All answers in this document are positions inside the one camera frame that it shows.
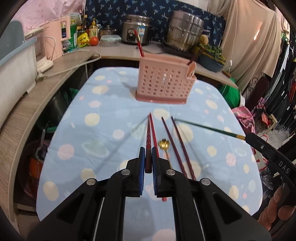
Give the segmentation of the person's right hand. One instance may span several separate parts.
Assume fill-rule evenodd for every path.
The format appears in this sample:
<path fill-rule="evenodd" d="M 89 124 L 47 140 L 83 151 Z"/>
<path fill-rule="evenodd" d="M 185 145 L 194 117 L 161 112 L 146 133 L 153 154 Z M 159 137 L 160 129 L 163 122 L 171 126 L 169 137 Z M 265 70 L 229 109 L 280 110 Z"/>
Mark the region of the person's right hand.
<path fill-rule="evenodd" d="M 268 231 L 271 229 L 271 225 L 278 217 L 280 220 L 288 220 L 295 211 L 295 206 L 284 205 L 278 207 L 279 202 L 282 199 L 282 187 L 280 186 L 274 196 L 270 199 L 268 206 L 260 214 L 258 222 Z"/>

